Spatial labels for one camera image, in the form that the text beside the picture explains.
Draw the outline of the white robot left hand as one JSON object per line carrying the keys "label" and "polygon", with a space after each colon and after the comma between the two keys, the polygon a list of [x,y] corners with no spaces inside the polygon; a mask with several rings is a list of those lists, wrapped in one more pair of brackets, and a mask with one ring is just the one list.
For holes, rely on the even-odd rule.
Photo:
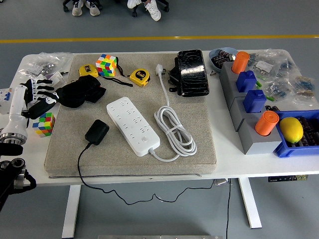
{"label": "white robot left hand", "polygon": [[54,94],[55,80],[30,78],[19,84],[13,93],[9,111],[9,122],[0,132],[6,136],[27,138],[27,121],[41,116],[57,103]]}

